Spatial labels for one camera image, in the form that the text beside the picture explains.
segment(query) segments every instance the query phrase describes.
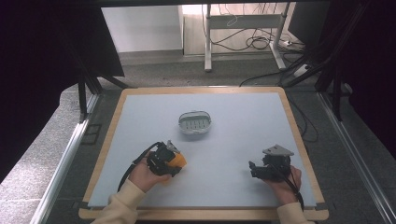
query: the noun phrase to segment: oval container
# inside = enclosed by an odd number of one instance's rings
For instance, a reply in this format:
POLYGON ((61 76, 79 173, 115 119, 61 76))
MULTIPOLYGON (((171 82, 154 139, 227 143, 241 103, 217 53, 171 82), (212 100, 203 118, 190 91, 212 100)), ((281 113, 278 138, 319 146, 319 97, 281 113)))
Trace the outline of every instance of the oval container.
POLYGON ((207 133, 212 120, 205 111, 184 113, 178 119, 178 126, 185 134, 207 133))

